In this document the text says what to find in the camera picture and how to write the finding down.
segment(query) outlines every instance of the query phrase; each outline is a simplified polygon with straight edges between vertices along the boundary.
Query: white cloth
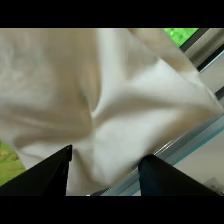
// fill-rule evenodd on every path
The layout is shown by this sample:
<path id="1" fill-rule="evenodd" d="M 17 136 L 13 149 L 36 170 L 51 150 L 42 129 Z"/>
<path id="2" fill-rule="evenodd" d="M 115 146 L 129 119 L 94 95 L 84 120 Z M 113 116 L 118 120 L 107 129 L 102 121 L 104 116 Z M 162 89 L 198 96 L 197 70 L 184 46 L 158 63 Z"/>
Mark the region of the white cloth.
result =
<path id="1" fill-rule="evenodd" d="M 0 29 L 1 140 L 27 169 L 72 144 L 68 195 L 222 112 L 162 29 Z"/>

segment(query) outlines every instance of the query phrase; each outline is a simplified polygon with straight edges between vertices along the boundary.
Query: wrinkled fabric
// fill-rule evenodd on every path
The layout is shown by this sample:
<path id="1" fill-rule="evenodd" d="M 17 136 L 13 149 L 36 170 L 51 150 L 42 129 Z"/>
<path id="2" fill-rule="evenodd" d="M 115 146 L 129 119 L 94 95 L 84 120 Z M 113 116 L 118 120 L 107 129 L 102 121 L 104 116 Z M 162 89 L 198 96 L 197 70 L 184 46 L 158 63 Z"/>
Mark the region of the wrinkled fabric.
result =
<path id="1" fill-rule="evenodd" d="M 26 169 L 73 145 L 67 195 L 112 187 L 223 113 L 162 29 L 0 29 L 0 137 Z"/>

